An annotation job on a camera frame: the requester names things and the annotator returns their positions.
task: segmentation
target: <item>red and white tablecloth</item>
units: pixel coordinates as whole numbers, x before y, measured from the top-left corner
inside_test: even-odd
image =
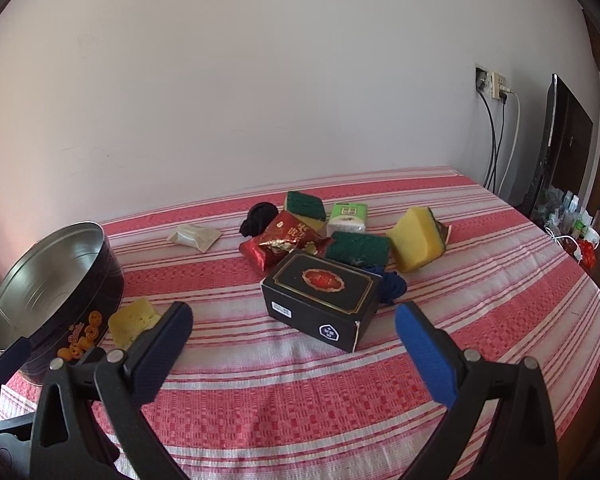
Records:
[[[372,233],[415,205],[451,224],[448,251],[405,275],[404,298],[460,348],[502,362],[538,359],[558,437],[564,433],[600,360],[596,285],[540,229],[450,168],[337,176],[106,224],[125,269],[125,304],[146,296],[159,310],[174,300],[193,309],[182,355],[143,408],[189,476],[397,478],[443,415],[397,338],[394,307],[378,311],[354,354],[267,316],[260,277],[238,252],[238,227],[251,205],[281,205],[289,189],[320,196],[327,210],[338,200],[367,203]],[[168,243],[186,222],[218,228],[222,237],[206,254]],[[112,347],[110,338],[103,346]],[[21,378],[3,391],[3,417],[34,409],[38,390]],[[458,472],[476,456],[493,409],[491,402],[484,410]],[[125,455],[118,467],[133,474]]]

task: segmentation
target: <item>white cup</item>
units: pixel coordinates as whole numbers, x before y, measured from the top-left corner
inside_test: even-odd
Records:
[[[584,239],[593,244],[593,248],[597,249],[600,245],[600,235],[593,227],[587,227],[587,232],[584,234]]]

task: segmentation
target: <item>flat screen tv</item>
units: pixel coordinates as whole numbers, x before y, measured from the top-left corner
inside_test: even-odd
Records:
[[[564,81],[553,74],[547,92],[542,143],[533,180],[519,211],[541,224],[550,186],[580,192],[589,157],[593,122]]]

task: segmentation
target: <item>black box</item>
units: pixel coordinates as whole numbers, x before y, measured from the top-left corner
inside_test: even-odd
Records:
[[[382,277],[293,251],[262,280],[269,315],[347,352],[378,309]]]

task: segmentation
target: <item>metal tin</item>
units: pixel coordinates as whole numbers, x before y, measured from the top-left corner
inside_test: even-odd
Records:
[[[31,357],[20,371],[42,383],[51,359],[75,363],[101,341],[124,284],[100,225],[80,222],[50,234],[0,284],[0,352],[21,336],[29,338]]]

